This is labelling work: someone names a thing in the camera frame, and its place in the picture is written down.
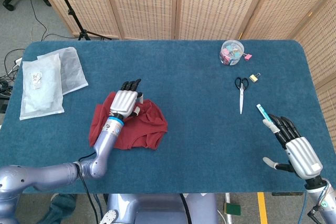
red cloth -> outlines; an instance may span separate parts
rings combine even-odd
[[[102,127],[109,114],[115,92],[111,92],[105,99],[104,104],[98,104],[92,119],[89,144],[94,146]],[[124,127],[114,145],[114,148],[127,150],[132,147],[145,147],[157,149],[159,143],[167,132],[167,121],[161,110],[151,100],[144,100],[143,103],[136,103],[140,108],[138,116],[131,116],[124,120]]]

marker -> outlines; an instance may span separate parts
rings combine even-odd
[[[266,113],[266,111],[264,110],[264,108],[260,104],[257,104],[257,109],[260,111],[260,113],[263,115],[263,117],[267,121],[273,123],[273,121],[271,120],[271,118],[269,118],[268,114]]]

white plastic bag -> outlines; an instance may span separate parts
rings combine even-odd
[[[46,55],[40,55],[37,56],[37,59],[43,59],[54,54],[59,54],[59,59],[61,61],[61,81],[63,95],[88,85],[78,58],[77,51],[74,47],[62,48]]]
[[[64,112],[60,68],[58,54],[23,61],[20,120]]]

floor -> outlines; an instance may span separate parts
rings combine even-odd
[[[3,6],[0,6],[0,62],[4,61],[6,53],[10,50],[26,48],[32,41],[41,40],[44,32],[43,27],[34,19],[29,0],[13,0],[12,4],[16,8],[13,12],[9,12]],[[47,26],[49,33],[70,36],[66,26],[62,23],[52,7],[46,6],[42,0],[33,0],[33,5],[37,17]],[[61,38],[50,36],[48,40],[61,40]],[[6,61],[7,65],[12,67],[13,61],[21,56],[21,51],[10,54]],[[3,63],[1,63],[0,76],[4,73],[4,66]],[[3,115],[0,114],[0,124],[2,124],[3,118]],[[102,196],[100,195],[99,197],[101,198],[103,208],[105,208],[106,206],[104,205]],[[50,198],[51,194],[22,195],[17,207],[18,220],[25,224],[35,224],[47,212]],[[265,193],[268,223],[298,223],[303,200],[304,196],[272,196],[271,193]],[[223,210],[223,194],[217,195],[217,202],[218,208]],[[242,208],[241,216],[233,216],[233,223],[260,223],[257,193],[232,194],[231,202],[241,205]],[[312,206],[312,202],[308,199],[302,223],[312,223],[306,215]],[[94,223],[94,214],[86,195],[78,196],[75,212],[70,218],[62,221],[62,223]]]

blue table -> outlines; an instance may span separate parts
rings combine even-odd
[[[56,49],[77,49],[89,86],[64,96],[65,113],[19,121],[19,70],[3,128],[0,165],[48,166],[90,154],[88,133],[94,108],[126,80],[168,121],[156,151],[113,150],[109,169],[88,181],[92,193],[203,193],[300,191],[304,181],[269,168],[262,157],[286,163],[286,155],[256,109],[286,116],[320,157],[322,176],[336,184],[336,156],[302,47],[292,40],[243,40],[249,61],[221,65],[223,41],[48,41],[31,44],[23,60]],[[239,114],[237,76],[261,73],[244,93]],[[55,190],[83,193],[80,181]]]

